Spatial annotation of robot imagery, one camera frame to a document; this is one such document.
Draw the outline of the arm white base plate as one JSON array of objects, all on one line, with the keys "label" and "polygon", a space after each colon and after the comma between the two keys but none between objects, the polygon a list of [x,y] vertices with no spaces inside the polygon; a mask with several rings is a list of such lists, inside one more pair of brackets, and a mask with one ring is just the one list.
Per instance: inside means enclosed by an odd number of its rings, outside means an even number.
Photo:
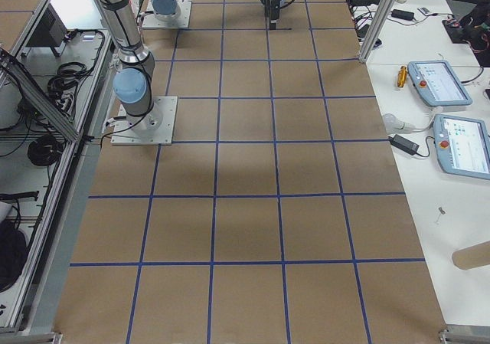
[{"label": "arm white base plate", "polygon": [[140,18],[143,29],[183,29],[188,28],[191,15],[191,0],[177,0],[176,12],[173,15],[160,16],[154,13],[152,3]]},{"label": "arm white base plate", "polygon": [[114,146],[147,146],[162,144],[170,146],[173,140],[175,117],[177,113],[178,98],[176,96],[153,97],[152,111],[146,115],[142,122],[133,128],[139,119],[127,116],[123,105],[119,105],[119,116],[124,120],[117,121],[114,127],[115,135],[110,142]]}]

